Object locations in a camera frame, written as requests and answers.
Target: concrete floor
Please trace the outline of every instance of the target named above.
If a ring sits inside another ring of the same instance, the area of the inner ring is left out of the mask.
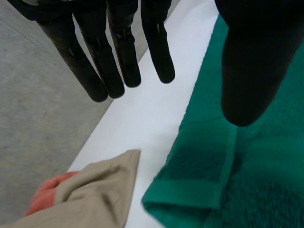
[[[139,12],[132,29],[140,60],[147,44]],[[2,224],[23,215],[44,180],[68,169],[112,100],[91,101],[38,25],[6,0],[0,0],[0,34]],[[78,27],[76,34],[84,47]]]

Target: white surface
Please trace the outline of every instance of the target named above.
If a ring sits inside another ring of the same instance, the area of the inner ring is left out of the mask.
[[[218,11],[213,0],[181,0],[166,22],[176,78],[162,84],[147,51],[139,67],[142,84],[115,100],[76,157],[70,171],[141,149],[126,228],[160,228],[142,208],[141,198],[164,165],[177,136]]]

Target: red cloth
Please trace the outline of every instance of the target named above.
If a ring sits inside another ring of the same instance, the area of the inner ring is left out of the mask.
[[[56,187],[69,179],[70,177],[78,174],[79,171],[67,172],[58,176],[55,176],[45,181],[38,189],[36,194],[33,196],[30,207],[24,216],[28,216],[37,211],[50,208],[54,205]]]

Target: folded fabric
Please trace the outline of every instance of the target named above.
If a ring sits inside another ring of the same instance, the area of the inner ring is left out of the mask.
[[[30,207],[24,216],[28,216],[37,211],[52,207],[54,205],[57,186],[78,173],[79,171],[67,172],[43,182],[33,196],[30,202]]]
[[[142,198],[167,228],[304,227],[304,45],[258,121],[237,128],[220,107],[219,16],[179,134]]]
[[[87,165],[56,188],[54,206],[0,228],[122,228],[140,150]]]

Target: beige cloth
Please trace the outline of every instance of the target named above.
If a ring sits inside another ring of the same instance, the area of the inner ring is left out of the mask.
[[[92,163],[61,183],[55,205],[0,228],[122,228],[132,200],[140,150]]]

